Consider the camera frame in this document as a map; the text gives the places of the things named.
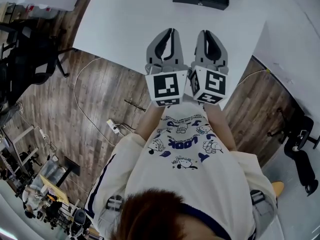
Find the sleeve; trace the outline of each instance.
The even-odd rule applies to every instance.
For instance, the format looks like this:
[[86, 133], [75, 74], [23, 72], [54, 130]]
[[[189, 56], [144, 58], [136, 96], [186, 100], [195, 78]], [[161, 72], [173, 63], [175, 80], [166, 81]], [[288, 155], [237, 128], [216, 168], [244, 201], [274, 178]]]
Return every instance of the sleeve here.
[[22, 192], [22, 201], [23, 201], [24, 203], [26, 203], [26, 202], [28, 201], [28, 196], [29, 196], [29, 193], [24, 190], [24, 191]]
[[230, 152], [244, 171], [246, 180], [251, 190], [260, 190], [276, 202], [276, 193], [271, 182], [263, 174], [255, 154], [238, 151]]
[[108, 200], [117, 200], [114, 203], [116, 205], [123, 199], [128, 179], [145, 144], [146, 141], [135, 133], [122, 138], [89, 193], [84, 206], [85, 212], [94, 227], [102, 234], [110, 226], [108, 224], [114, 221], [113, 215], [116, 214], [113, 212], [110, 216], [107, 212]]

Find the white table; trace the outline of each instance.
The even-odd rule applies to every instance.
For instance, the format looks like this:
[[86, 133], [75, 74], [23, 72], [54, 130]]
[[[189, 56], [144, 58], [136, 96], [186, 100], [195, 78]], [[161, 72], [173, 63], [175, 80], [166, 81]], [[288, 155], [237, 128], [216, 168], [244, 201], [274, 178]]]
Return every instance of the white table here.
[[230, 0], [229, 7], [222, 11], [172, 0], [91, 0], [73, 47], [145, 74], [147, 47], [161, 31], [178, 30], [184, 62], [190, 66], [195, 60], [198, 34], [210, 30], [228, 52], [230, 96], [266, 21], [257, 1]]

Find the office chair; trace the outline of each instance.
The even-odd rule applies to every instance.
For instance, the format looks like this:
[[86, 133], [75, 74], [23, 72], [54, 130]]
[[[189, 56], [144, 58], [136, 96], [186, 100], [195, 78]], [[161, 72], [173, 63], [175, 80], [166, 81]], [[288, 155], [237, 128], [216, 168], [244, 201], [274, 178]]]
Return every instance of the office chair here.
[[[7, 46], [2, 46], [0, 54], [0, 105], [12, 106], [32, 84], [42, 85], [53, 75], [56, 67], [67, 78], [58, 55], [74, 50], [58, 50], [65, 30], [58, 37], [50, 37], [33, 30], [28, 21], [19, 23], [0, 23], [0, 30], [8, 32]], [[3, 52], [12, 49], [6, 58]], [[46, 65], [44, 72], [37, 72], [40, 66]]]
[[307, 196], [310, 196], [317, 190], [319, 182], [316, 180], [316, 175], [308, 154], [302, 150], [302, 148], [307, 141], [310, 141], [314, 144], [313, 149], [316, 149], [320, 142], [320, 136], [318, 139], [310, 137], [314, 121], [308, 116], [305, 116], [305, 113], [300, 107], [295, 108], [290, 120], [285, 118], [281, 108], [278, 108], [277, 112], [282, 115], [284, 127], [275, 133], [268, 132], [267, 135], [274, 137], [283, 134], [283, 138], [279, 139], [281, 144], [283, 144], [288, 137], [284, 145], [284, 154], [294, 160], [300, 183], [304, 186]]

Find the white t-shirt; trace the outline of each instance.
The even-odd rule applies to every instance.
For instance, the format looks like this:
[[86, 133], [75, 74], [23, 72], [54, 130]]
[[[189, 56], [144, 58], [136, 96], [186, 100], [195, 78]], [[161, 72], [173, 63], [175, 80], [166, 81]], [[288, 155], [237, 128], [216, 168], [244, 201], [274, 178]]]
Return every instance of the white t-shirt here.
[[182, 211], [226, 240], [254, 238], [250, 189], [259, 189], [276, 202], [257, 157], [229, 152], [212, 131], [202, 106], [192, 103], [167, 108], [147, 142], [137, 134], [124, 137], [94, 184], [85, 210], [108, 239], [121, 202], [129, 194], [154, 188], [182, 196]]
[[[30, 188], [35, 191], [41, 191], [41, 188], [38, 187], [37, 185], [31, 184]], [[28, 193], [25, 190], [22, 193], [22, 201], [27, 202], [26, 205], [30, 205], [34, 212], [37, 212], [38, 210], [40, 210], [40, 208], [38, 208], [38, 206], [39, 206], [42, 198], [43, 198], [42, 194], [40, 194], [39, 196], [36, 197], [34, 193]]]

